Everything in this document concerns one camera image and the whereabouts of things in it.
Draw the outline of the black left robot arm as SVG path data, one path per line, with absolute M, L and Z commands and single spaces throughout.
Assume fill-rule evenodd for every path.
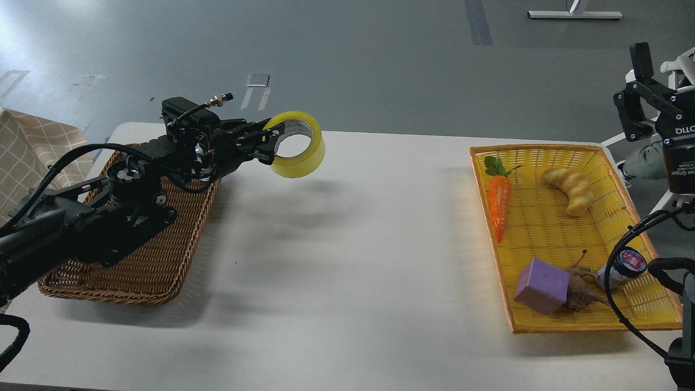
M 137 146 L 85 144 L 53 163 L 2 226 L 2 305 L 70 260 L 112 267 L 171 226 L 178 213 L 167 206 L 162 178 L 198 194 L 243 163 L 273 163 L 282 127 L 267 119 L 223 121 L 211 111 L 232 99 L 231 92 L 200 104 L 171 97 L 162 103 L 163 136 Z M 122 158 L 92 180 L 49 188 L 97 149 Z

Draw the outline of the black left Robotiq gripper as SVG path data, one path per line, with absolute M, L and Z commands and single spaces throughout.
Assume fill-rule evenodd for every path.
M 241 164 L 258 160 L 265 165 L 275 161 L 276 146 L 271 139 L 285 133 L 285 125 L 270 125 L 270 118 L 260 122 L 228 119 L 212 133 L 211 147 L 216 180 L 236 171 Z

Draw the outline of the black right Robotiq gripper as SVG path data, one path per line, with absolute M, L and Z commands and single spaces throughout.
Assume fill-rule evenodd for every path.
M 663 140 L 668 189 L 680 195 L 694 194 L 694 89 L 670 89 L 653 79 L 650 47 L 638 42 L 629 47 L 635 80 L 628 81 L 613 96 L 618 118 L 627 141 L 638 141 L 653 132 Z M 642 103 L 659 112 L 655 124 L 648 124 Z

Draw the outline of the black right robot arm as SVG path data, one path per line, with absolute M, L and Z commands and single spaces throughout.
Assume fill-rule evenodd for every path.
M 653 133 L 660 135 L 668 193 L 682 198 L 683 202 L 675 210 L 654 210 L 627 228 L 611 250 L 602 285 L 618 321 L 662 358 L 676 389 L 692 390 L 693 259 L 653 258 L 647 265 L 648 276 L 662 287 L 679 312 L 681 336 L 674 339 L 668 349 L 648 339 L 618 308 L 611 295 L 610 271 L 618 253 L 627 248 L 629 242 L 660 223 L 672 220 L 681 229 L 693 231 L 692 226 L 684 225 L 678 218 L 683 213 L 693 213 L 693 50 L 663 64 L 663 72 L 674 74 L 669 86 L 654 79 L 648 43 L 635 43 L 629 52 L 632 73 L 627 75 L 624 89 L 613 97 L 624 136 L 628 141 L 637 141 Z

